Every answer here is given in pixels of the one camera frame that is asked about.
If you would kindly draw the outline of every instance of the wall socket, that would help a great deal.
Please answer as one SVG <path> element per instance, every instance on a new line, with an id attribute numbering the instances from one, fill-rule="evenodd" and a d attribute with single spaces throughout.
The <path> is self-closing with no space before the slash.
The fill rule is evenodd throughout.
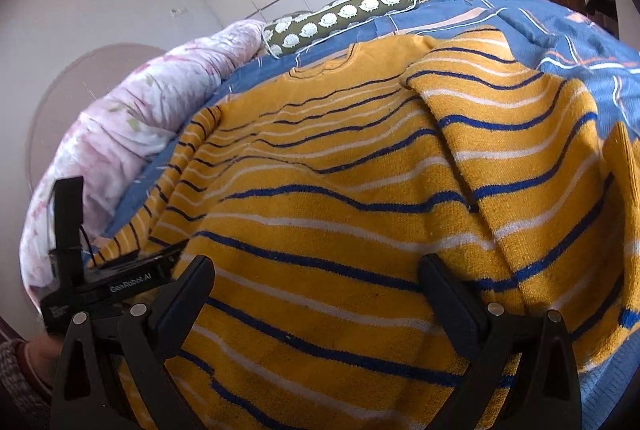
<path id="1" fill-rule="evenodd" d="M 174 7 L 174 8 L 171 10 L 171 16 L 172 16 L 172 17 L 174 17 L 174 18 L 176 18 L 177 16 L 182 15 L 182 14 L 185 14 L 185 13 L 187 13 L 187 12 L 189 12 L 189 10 L 188 10 L 185 6 L 182 6 L 182 7 Z"/>

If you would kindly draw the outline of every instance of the hand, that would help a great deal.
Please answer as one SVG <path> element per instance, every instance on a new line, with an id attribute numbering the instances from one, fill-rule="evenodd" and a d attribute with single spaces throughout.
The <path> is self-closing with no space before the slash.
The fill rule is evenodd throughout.
<path id="1" fill-rule="evenodd" d="M 27 342 L 24 353 L 36 376 L 47 386 L 53 386 L 56 367 L 62 352 L 62 337 L 41 333 L 32 342 Z"/>

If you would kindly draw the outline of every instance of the cable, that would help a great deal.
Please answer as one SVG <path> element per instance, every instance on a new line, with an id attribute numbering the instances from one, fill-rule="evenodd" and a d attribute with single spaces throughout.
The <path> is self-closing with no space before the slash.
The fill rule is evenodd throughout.
<path id="1" fill-rule="evenodd" d="M 89 254 L 91 255 L 91 260 L 94 263 L 94 267 L 98 267 L 98 264 L 95 261 L 94 249 L 91 247 L 91 243 L 89 242 L 89 236 L 86 234 L 84 227 L 80 226 L 80 231 L 84 235 L 84 241 L 86 242 L 86 246 L 89 249 Z"/>

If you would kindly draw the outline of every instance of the pink floral comforter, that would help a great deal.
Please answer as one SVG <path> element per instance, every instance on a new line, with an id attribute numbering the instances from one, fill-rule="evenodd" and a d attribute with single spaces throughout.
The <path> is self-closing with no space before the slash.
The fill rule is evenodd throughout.
<path id="1" fill-rule="evenodd" d="M 20 240 L 22 280 L 33 287 L 52 280 L 47 203 L 56 179 L 84 176 L 84 228 L 94 240 L 145 159 L 159 153 L 221 81 L 260 48 L 263 24 L 242 20 L 143 64 L 84 110 L 65 134 L 33 193 Z"/>

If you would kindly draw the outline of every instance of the white wall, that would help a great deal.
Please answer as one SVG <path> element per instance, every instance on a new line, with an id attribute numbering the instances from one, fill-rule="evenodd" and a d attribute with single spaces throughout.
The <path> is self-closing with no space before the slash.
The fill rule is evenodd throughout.
<path id="1" fill-rule="evenodd" d="M 616 0 L 618 37 L 620 41 L 640 51 L 640 12 L 633 0 Z"/>
<path id="2" fill-rule="evenodd" d="M 183 7 L 188 12 L 173 18 L 171 9 Z M 0 315 L 24 336 L 38 327 L 18 265 L 30 198 L 25 145 L 47 87 L 101 46 L 136 42 L 169 49 L 219 29 L 203 0 L 0 0 Z"/>

